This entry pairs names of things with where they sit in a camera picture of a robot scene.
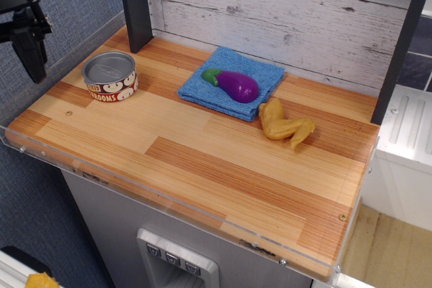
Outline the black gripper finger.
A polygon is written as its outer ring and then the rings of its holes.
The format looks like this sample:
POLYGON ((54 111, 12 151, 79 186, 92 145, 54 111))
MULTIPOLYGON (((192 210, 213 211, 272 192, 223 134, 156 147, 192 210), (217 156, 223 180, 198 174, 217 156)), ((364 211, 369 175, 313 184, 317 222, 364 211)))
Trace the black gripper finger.
POLYGON ((11 35, 11 42, 31 80, 35 84, 40 84, 47 75, 43 40, 39 40, 31 30, 15 30, 11 35))

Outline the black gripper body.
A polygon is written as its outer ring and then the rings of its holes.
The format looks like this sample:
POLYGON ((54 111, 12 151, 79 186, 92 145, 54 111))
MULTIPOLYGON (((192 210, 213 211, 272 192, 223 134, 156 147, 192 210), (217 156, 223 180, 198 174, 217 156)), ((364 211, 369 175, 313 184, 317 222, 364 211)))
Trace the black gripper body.
POLYGON ((1 43, 11 41, 13 32, 30 28, 36 39, 52 33, 52 23, 39 5, 41 0, 1 0, 1 15, 12 13, 12 21, 1 23, 1 43))

